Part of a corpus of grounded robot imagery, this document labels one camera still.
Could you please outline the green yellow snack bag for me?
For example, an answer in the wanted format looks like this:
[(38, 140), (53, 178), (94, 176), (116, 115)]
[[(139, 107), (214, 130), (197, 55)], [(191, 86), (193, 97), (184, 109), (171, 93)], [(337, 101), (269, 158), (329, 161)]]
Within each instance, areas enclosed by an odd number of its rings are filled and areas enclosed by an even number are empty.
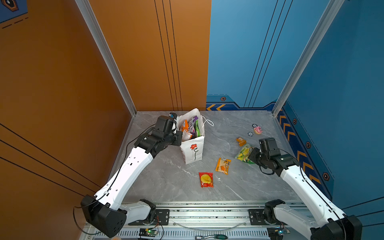
[(251, 165), (254, 164), (254, 162), (249, 160), (250, 154), (253, 151), (253, 149), (254, 149), (253, 146), (251, 146), (249, 144), (245, 144), (244, 146), (242, 146), (239, 153), (235, 156), (235, 159), (240, 160), (240, 161), (247, 163), (247, 164), (251, 164)]

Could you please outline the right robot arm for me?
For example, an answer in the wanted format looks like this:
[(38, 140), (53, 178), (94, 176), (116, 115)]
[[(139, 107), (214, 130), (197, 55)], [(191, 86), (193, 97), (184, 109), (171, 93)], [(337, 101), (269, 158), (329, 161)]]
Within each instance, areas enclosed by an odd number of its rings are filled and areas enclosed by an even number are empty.
[(363, 225), (356, 216), (348, 216), (337, 207), (318, 187), (300, 166), (299, 161), (289, 153), (281, 154), (274, 138), (259, 141), (249, 160), (260, 169), (272, 170), (282, 178), (299, 196), (311, 212), (313, 219), (293, 210), (282, 200), (265, 204), (263, 216), (266, 223), (287, 224), (308, 240), (360, 240)]

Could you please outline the green Lays chips bag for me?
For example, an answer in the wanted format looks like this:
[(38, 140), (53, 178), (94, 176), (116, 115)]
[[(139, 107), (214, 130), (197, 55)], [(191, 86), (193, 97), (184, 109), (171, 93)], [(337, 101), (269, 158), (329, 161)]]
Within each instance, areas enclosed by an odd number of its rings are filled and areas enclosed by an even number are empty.
[(196, 131), (196, 137), (197, 138), (202, 136), (198, 120), (195, 121), (195, 131)]

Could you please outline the Fox's berries candy bag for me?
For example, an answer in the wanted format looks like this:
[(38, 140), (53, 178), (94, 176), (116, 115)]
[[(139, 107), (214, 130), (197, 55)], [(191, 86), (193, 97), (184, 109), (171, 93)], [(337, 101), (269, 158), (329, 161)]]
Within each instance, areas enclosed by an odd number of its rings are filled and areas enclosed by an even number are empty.
[(196, 120), (199, 120), (198, 116), (194, 116), (194, 117), (192, 117), (192, 118), (190, 119), (190, 121), (189, 121), (189, 129), (190, 129), (190, 132), (193, 134), (193, 136), (194, 136), (195, 138), (197, 138), (197, 137), (196, 137), (196, 131), (195, 131), (195, 121), (196, 121)]

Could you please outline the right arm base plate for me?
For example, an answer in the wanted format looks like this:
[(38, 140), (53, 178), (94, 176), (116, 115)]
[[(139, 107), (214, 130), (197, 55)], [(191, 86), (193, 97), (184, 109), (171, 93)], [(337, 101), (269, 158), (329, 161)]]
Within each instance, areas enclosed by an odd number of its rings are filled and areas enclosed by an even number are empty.
[(281, 223), (277, 220), (272, 220), (269, 222), (264, 216), (264, 210), (262, 209), (249, 209), (249, 219), (251, 226), (283, 226), (285, 223)]

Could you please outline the red yellow snack packet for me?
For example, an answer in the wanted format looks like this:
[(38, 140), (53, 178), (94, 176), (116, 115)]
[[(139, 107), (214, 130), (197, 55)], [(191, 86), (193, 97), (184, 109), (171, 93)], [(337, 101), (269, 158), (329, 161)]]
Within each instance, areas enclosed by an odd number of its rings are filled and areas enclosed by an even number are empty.
[(199, 173), (202, 188), (213, 188), (213, 173)]

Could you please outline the white paper bag with flower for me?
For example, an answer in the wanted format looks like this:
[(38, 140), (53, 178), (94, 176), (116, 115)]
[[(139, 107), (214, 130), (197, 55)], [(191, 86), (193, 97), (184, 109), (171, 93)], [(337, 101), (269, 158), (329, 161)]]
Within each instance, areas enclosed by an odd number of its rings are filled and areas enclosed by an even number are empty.
[(212, 127), (215, 126), (215, 124), (211, 120), (208, 120), (200, 113), (197, 108), (195, 108), (177, 118), (178, 130), (181, 131), (181, 127), (184, 120), (187, 120), (189, 123), (190, 119), (194, 116), (198, 116), (199, 118), (199, 127), (202, 136), (198, 138), (192, 137), (190, 140), (185, 142), (182, 141), (180, 148), (184, 156), (186, 165), (202, 160), (204, 141), (206, 136), (205, 125), (211, 125)]

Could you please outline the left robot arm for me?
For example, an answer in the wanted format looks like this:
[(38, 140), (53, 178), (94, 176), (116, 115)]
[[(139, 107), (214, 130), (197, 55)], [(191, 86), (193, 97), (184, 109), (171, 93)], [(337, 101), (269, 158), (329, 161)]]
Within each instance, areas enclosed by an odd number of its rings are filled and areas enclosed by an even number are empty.
[(140, 173), (158, 153), (168, 146), (181, 146), (182, 132), (177, 127), (177, 114), (160, 116), (136, 140), (130, 154), (113, 177), (94, 196), (86, 195), (81, 203), (87, 223), (109, 238), (116, 236), (124, 225), (156, 219), (156, 205), (141, 199), (123, 207), (123, 200)]

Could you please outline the small orange snack packet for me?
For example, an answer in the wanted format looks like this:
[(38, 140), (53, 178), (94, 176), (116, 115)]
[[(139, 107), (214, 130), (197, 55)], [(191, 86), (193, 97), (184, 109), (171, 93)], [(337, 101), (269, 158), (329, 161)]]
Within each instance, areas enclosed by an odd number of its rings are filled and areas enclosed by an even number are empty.
[(225, 158), (219, 158), (215, 171), (219, 173), (223, 173), (225, 175), (229, 174), (229, 167), (231, 164), (232, 160), (230, 159), (225, 159)]

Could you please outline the long orange snack packet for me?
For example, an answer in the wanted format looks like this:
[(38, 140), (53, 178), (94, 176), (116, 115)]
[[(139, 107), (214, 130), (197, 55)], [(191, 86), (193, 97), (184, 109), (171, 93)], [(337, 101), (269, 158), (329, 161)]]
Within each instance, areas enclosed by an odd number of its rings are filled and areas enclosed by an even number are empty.
[(193, 137), (193, 134), (190, 132), (189, 129), (189, 123), (187, 120), (184, 120), (182, 127), (181, 127), (181, 132), (182, 132), (182, 141), (188, 141)]

